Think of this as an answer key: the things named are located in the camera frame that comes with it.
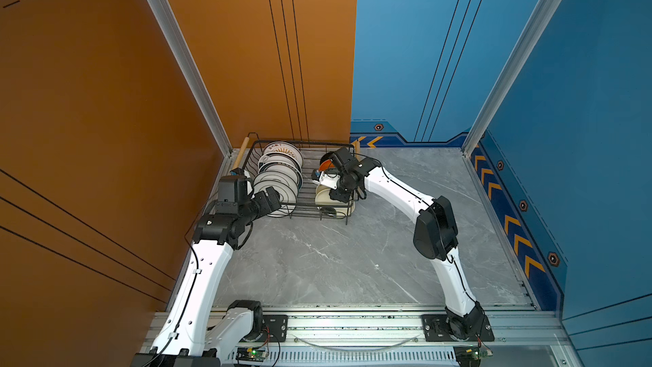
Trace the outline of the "black wire dish rack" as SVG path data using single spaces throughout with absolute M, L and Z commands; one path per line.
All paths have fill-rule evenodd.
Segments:
M 250 179 L 248 192 L 253 194 L 274 188 L 281 208 L 270 217 L 312 217 L 313 219 L 348 220 L 353 215 L 356 197 L 342 203 L 329 197 L 329 188 L 312 180 L 314 172 L 333 167 L 328 155 L 342 147 L 359 151 L 359 144 L 261 139 L 249 133 L 234 161 L 232 173 Z

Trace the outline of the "cream plate black floral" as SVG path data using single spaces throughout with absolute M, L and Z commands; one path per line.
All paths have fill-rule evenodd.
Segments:
M 332 217 L 333 219 L 346 219 L 353 214 L 355 208 L 356 205 L 354 202 L 344 205 L 318 206 L 318 209 L 323 216 Z

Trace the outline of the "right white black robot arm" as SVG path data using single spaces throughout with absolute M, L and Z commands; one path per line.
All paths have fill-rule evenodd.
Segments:
M 414 223 L 413 244 L 428 259 L 445 297 L 446 330 L 455 341 L 493 341 L 486 312 L 470 289 L 458 249 L 458 225 L 446 197 L 426 195 L 391 175 L 376 158 L 346 147 L 325 154 L 312 181 L 329 188 L 329 197 L 348 203 L 377 195 Z

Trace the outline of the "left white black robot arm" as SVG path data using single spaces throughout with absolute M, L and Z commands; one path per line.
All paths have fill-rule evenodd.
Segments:
M 186 274 L 166 324 L 148 352 L 134 355 L 133 366 L 222 366 L 242 339 L 261 332 L 261 304 L 251 300 L 232 303 L 217 325 L 208 326 L 217 288 L 246 226 L 281 207 L 274 188 L 248 188 L 240 177 L 219 187 L 196 225 Z

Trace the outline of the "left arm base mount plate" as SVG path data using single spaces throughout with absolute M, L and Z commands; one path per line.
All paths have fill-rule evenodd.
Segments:
M 287 338 L 289 317 L 287 314 L 264 314 L 261 328 L 245 336 L 242 343 L 264 343 L 272 335 L 274 343 L 284 343 Z

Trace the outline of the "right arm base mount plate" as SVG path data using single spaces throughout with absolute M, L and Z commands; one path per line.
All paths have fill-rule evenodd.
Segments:
M 424 338 L 428 343 L 495 341 L 492 326 L 485 315 L 481 315 L 471 324 L 466 324 L 462 319 L 449 315 L 424 314 L 421 316 L 421 322 Z

